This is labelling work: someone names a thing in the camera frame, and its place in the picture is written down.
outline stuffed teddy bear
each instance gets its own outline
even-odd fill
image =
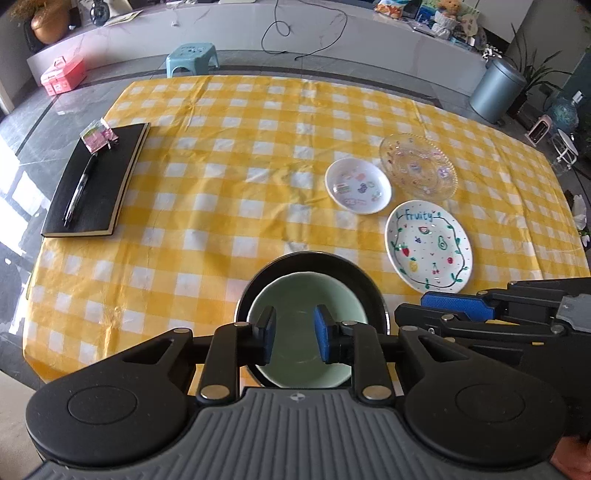
[[[441,0],[435,12],[435,23],[431,30],[439,38],[448,40],[457,26],[457,14],[462,6],[461,0]]]

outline black pen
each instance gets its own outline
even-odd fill
[[[86,164],[86,167],[84,169],[84,172],[82,172],[82,176],[80,177],[80,180],[78,181],[78,185],[76,186],[76,190],[74,190],[74,195],[72,196],[72,200],[70,200],[70,204],[68,205],[68,208],[66,209],[66,211],[64,213],[64,226],[68,226],[70,224],[70,221],[72,220],[72,216],[74,215],[74,211],[76,210],[76,205],[78,205],[78,202],[80,201],[80,197],[82,196],[82,191],[84,190],[86,182],[88,182],[88,178],[92,174],[92,170],[95,167],[97,156],[98,156],[98,152],[94,152],[90,156],[88,163]]]

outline snack packet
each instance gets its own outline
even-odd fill
[[[105,145],[109,145],[110,148],[110,142],[115,142],[119,137],[113,132],[105,119],[101,117],[100,120],[92,122],[80,132],[80,138],[92,154],[99,151]]]
[[[374,10],[391,18],[400,18],[402,10],[410,0],[379,0]]]

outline gray trash can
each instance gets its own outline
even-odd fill
[[[527,80],[506,60],[499,57],[489,63],[488,70],[470,97],[470,106],[478,115],[496,123],[521,93]]]

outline light green bowl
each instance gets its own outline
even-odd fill
[[[257,295],[247,321],[256,322],[263,309],[277,311],[277,330],[271,362],[257,367],[278,387],[331,388],[347,381],[351,367],[326,365],[314,332],[314,308],[324,304],[335,322],[367,317],[355,294],[339,280],[316,272],[297,272],[278,278]]]

